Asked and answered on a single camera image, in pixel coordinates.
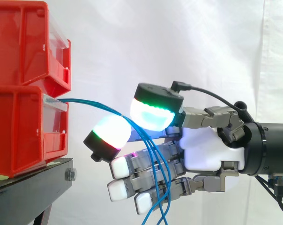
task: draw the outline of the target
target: glowing fingertip sensor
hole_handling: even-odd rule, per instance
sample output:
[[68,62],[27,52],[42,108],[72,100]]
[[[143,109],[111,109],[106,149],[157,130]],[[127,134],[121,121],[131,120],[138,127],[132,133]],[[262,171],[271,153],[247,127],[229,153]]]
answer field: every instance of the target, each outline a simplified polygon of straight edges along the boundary
[[140,127],[153,131],[166,129],[179,112],[183,97],[171,89],[140,83],[131,103],[130,115]]
[[130,124],[121,116],[103,118],[85,138],[83,143],[93,151],[91,158],[100,162],[112,161],[131,135]]

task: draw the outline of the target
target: red storage bin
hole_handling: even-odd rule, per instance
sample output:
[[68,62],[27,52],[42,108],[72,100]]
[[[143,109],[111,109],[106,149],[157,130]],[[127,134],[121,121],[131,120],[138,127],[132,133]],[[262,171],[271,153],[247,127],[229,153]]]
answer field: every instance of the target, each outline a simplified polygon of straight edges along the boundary
[[45,2],[0,0],[0,85],[38,86],[51,97],[70,91],[70,49]]
[[14,177],[67,154],[68,104],[39,87],[0,87],[0,175]]

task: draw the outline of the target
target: fingertip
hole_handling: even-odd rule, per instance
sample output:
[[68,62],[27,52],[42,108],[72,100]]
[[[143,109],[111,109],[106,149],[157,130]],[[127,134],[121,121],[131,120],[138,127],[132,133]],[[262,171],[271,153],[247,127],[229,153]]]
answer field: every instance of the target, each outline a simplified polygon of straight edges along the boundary
[[146,214],[152,208],[152,200],[149,193],[141,193],[135,199],[138,214]]
[[127,199],[127,191],[123,180],[114,180],[107,187],[112,202]]
[[115,158],[111,162],[113,176],[116,179],[125,178],[130,175],[126,158],[124,156]]

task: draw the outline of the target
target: white backdrop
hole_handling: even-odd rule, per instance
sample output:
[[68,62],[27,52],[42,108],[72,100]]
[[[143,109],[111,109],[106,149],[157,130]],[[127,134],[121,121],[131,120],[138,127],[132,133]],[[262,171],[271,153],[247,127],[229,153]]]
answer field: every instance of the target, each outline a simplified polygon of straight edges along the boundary
[[[283,0],[49,0],[72,42],[72,91],[129,115],[139,82],[173,80],[243,100],[260,122],[283,122]],[[221,105],[186,92],[185,105]],[[141,224],[133,199],[110,202],[104,162],[83,140],[106,113],[70,105],[69,153],[77,180],[52,207],[49,225]],[[144,148],[130,143],[128,153]],[[156,224],[157,210],[148,220]],[[223,194],[196,192],[171,203],[169,224],[281,224],[283,213],[254,178]]]

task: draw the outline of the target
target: blue cable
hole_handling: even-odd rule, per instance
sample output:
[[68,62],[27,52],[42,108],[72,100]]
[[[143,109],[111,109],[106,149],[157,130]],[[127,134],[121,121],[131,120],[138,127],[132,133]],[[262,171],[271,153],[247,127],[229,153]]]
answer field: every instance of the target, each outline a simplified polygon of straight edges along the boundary
[[[151,142],[151,139],[150,139],[149,135],[148,135],[146,132],[142,132],[142,133],[143,133],[143,135],[148,136],[148,140],[149,140],[149,142],[150,142],[151,144],[153,144],[153,145],[155,146],[156,150],[157,150],[157,146],[154,144],[154,142],[153,142],[153,141]],[[168,184],[169,182],[171,182],[171,179],[170,179],[170,178],[169,178],[169,180],[167,180],[167,179],[166,179],[166,176],[165,176],[165,173],[164,173],[163,167],[162,167],[162,165],[161,165],[161,163],[160,163],[160,160],[159,160],[159,158],[158,158],[158,156],[157,156],[157,154],[156,154],[155,150],[153,150],[153,149],[152,149],[152,151],[153,151],[153,154],[154,154],[155,158],[157,159],[157,162],[158,162],[158,164],[159,164],[159,166],[160,166],[160,168],[161,168],[162,175],[163,175],[163,177],[164,177],[164,181],[165,181],[165,183],[166,183],[166,184]],[[168,165],[166,165],[166,168],[167,168],[167,170],[168,170],[168,174],[170,175],[170,174],[171,174],[171,172],[170,172],[170,170],[169,170],[169,168],[168,168]],[[158,200],[160,200],[159,188],[158,188],[158,184],[157,184],[156,179],[155,179],[155,182],[156,182],[156,192],[157,192],[157,198],[158,198]],[[167,222],[166,222],[165,216],[166,216],[166,214],[167,214],[167,212],[168,212],[168,209],[170,208],[170,205],[171,205],[171,201],[170,201],[170,199],[171,199],[171,193],[169,192],[169,195],[168,195],[168,207],[167,207],[167,210],[165,211],[165,213],[163,213],[163,210],[162,210],[161,204],[159,204],[159,208],[160,208],[160,211],[161,211],[162,217],[160,218],[160,220],[159,220],[158,224],[160,224],[160,223],[162,222],[162,220],[164,220],[164,223],[167,225]],[[147,219],[148,219],[148,218],[145,218],[145,220],[144,220],[144,222],[143,222],[142,224],[145,224],[145,223],[147,222]]]
[[[155,180],[155,185],[156,185],[156,192],[157,192],[157,197],[158,197],[158,201],[153,205],[153,207],[149,210],[149,212],[147,213],[144,221],[143,221],[143,225],[147,222],[151,212],[153,211],[153,209],[159,204],[160,207],[160,211],[162,213],[162,218],[159,220],[158,224],[161,223],[162,219],[164,220],[165,224],[167,225],[166,219],[165,219],[165,215],[167,214],[167,212],[169,211],[170,208],[170,203],[171,203],[171,194],[170,194],[170,187],[171,187],[171,172],[170,169],[166,163],[165,158],[163,157],[163,155],[161,154],[160,150],[157,148],[157,146],[154,144],[154,142],[152,141],[152,139],[149,137],[149,135],[138,125],[136,125],[131,119],[127,118],[126,116],[123,116],[121,113],[119,113],[118,111],[102,104],[99,102],[95,102],[95,101],[89,101],[89,100],[83,100],[83,99],[74,99],[74,98],[67,98],[67,99],[59,99],[61,102],[76,102],[76,103],[82,103],[82,104],[86,104],[86,105],[90,105],[90,106],[94,106],[103,110],[106,110],[108,112],[114,113],[116,115],[122,116],[124,119],[126,119],[128,121],[128,123],[134,127],[134,129],[137,131],[137,133],[139,134],[139,136],[143,139],[144,143],[146,144],[146,147],[149,151],[149,155],[150,155],[150,159],[151,159],[151,163],[152,163],[152,169],[153,169],[153,176],[154,176],[154,180]],[[157,177],[156,177],[156,171],[155,171],[155,166],[154,166],[154,160],[151,154],[151,150],[149,148],[149,146],[151,147],[153,154],[155,156],[155,158],[157,159],[157,162],[161,168],[165,183],[167,183],[167,191],[165,192],[165,194],[163,195],[163,197],[160,199],[160,194],[159,194],[159,187],[158,187],[158,183],[157,183]],[[158,152],[159,156],[161,157],[161,159],[163,160],[165,167],[167,169],[168,172],[168,180],[166,179],[164,170],[162,168],[162,165],[160,163],[160,160],[155,152],[155,150]],[[168,206],[167,209],[165,211],[165,213],[163,213],[162,207],[161,207],[161,202],[166,198],[166,196],[168,195]]]
[[[134,123],[132,123],[127,117],[124,117],[124,119],[126,119],[127,122],[128,122],[131,126],[133,126],[133,128],[137,131],[137,133],[139,134],[139,136],[142,138],[142,140],[145,140],[145,137],[144,137],[143,134],[140,132],[139,128],[136,127],[136,125],[135,125]],[[150,159],[151,159],[151,164],[152,164],[152,170],[153,170],[153,176],[154,176],[154,181],[155,181],[155,187],[156,187],[157,198],[158,198],[158,200],[160,200],[159,187],[158,187],[158,182],[157,182],[157,176],[156,176],[156,170],[155,170],[154,160],[153,160],[153,157],[152,157],[152,154],[151,154],[151,150],[150,150],[150,148],[149,148],[149,146],[148,146],[148,143],[147,143],[147,142],[144,142],[144,143],[145,143],[145,145],[146,145],[146,147],[147,147],[147,149],[148,149],[149,156],[150,156]],[[154,155],[155,155],[155,157],[156,157],[156,159],[157,159],[159,165],[161,166],[160,161],[159,161],[159,158],[157,157],[155,151],[154,151],[154,150],[152,150],[152,151],[153,151],[153,153],[154,153]],[[163,172],[163,176],[164,176],[164,179],[165,179],[165,182],[166,182],[167,180],[166,180],[166,177],[165,177],[165,173],[164,173],[163,170],[162,170],[162,172]],[[166,221],[165,214],[164,214],[164,211],[163,211],[163,209],[162,209],[162,205],[161,205],[161,204],[159,204],[159,208],[160,208],[160,212],[161,212],[162,218],[163,218],[163,220],[164,220],[164,223],[167,225],[168,223],[167,223],[167,221]]]

